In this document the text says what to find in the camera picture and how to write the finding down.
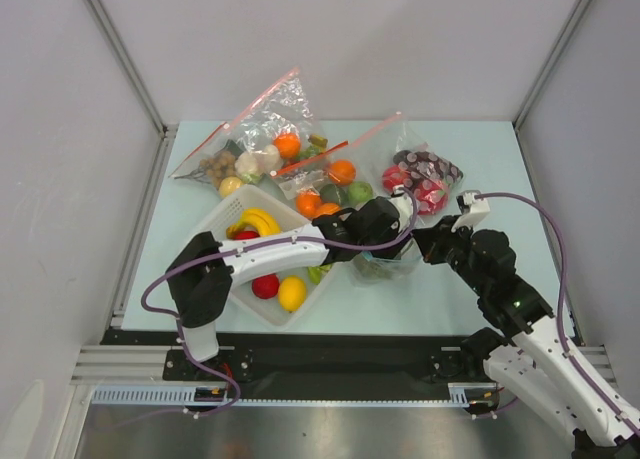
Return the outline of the yellow fake banana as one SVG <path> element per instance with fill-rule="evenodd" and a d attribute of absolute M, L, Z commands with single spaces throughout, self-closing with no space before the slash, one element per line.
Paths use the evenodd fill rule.
<path fill-rule="evenodd" d="M 226 229 L 228 239 L 233 239 L 247 228 L 253 228 L 260 237 L 279 234 L 281 228 L 276 220 L 265 210 L 250 208 L 245 210 L 240 219 Z"/>

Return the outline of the blue zip clear bag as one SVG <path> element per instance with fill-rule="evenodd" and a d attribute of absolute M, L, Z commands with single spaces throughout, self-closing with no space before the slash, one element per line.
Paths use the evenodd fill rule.
<path fill-rule="evenodd" d="M 377 207 L 371 210 L 362 207 L 349 216 L 347 224 L 355 233 L 357 245 L 379 245 L 400 235 L 399 215 Z M 405 238 L 387 252 L 359 252 L 350 261 L 349 269 L 359 283 L 370 285 L 407 276 L 418 265 L 419 259 L 415 242 Z"/>

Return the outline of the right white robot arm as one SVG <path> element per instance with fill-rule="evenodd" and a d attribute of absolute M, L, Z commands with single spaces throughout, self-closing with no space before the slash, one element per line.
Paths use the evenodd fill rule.
<path fill-rule="evenodd" d="M 412 236 L 426 263 L 448 265 L 477 295 L 488 327 L 466 341 L 463 372 L 505 386 L 573 445 L 574 458 L 636 458 L 639 411 L 557 329 L 549 303 L 516 272 L 499 231 L 453 227 L 447 216 Z"/>

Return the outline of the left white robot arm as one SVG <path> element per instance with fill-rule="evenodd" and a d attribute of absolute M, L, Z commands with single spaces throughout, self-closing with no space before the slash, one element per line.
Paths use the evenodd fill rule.
<path fill-rule="evenodd" d="M 166 271 L 188 349 L 185 367 L 199 379 L 218 372 L 215 322 L 232 289 L 296 267 L 346 263 L 362 252 L 389 255 L 408 241 L 416 217 L 412 196 L 396 193 L 262 239 L 219 242 L 210 232 L 197 234 Z"/>

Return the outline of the red fake apple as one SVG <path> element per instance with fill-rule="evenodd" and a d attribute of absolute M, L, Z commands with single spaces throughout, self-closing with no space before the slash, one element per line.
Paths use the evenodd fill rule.
<path fill-rule="evenodd" d="M 258 232 L 252 231 L 252 230 L 243 230 L 243 231 L 237 232 L 233 236 L 233 239 L 236 241 L 251 240 L 256 238 L 260 238 L 260 235 Z"/>

